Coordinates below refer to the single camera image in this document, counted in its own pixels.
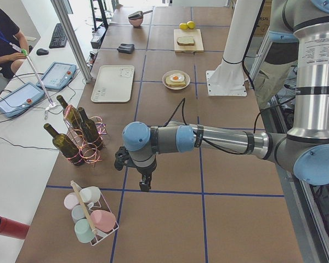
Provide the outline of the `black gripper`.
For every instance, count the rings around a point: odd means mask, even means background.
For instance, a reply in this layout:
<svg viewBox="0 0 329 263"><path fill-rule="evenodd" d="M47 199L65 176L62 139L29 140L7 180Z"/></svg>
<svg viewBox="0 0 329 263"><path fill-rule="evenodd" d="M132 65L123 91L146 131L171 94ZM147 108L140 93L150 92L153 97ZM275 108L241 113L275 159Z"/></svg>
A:
<svg viewBox="0 0 329 263"><path fill-rule="evenodd" d="M141 180L139 181L139 187L141 191L150 191L151 189L151 173L157 167L157 161L155 156L151 156L147 160L138 161L132 158L134 166L138 172L142 173Z"/></svg>

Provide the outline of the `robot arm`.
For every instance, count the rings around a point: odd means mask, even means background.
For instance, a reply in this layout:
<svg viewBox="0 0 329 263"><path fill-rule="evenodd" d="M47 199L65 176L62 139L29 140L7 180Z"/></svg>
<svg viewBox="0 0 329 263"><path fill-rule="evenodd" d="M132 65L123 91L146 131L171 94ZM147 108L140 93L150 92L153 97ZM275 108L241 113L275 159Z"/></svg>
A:
<svg viewBox="0 0 329 263"><path fill-rule="evenodd" d="M299 44L294 121L286 134L133 122L122 132L115 168L136 168L148 191L157 154L211 147L274 162L311 185L329 184L329 1L273 1L270 39Z"/></svg>

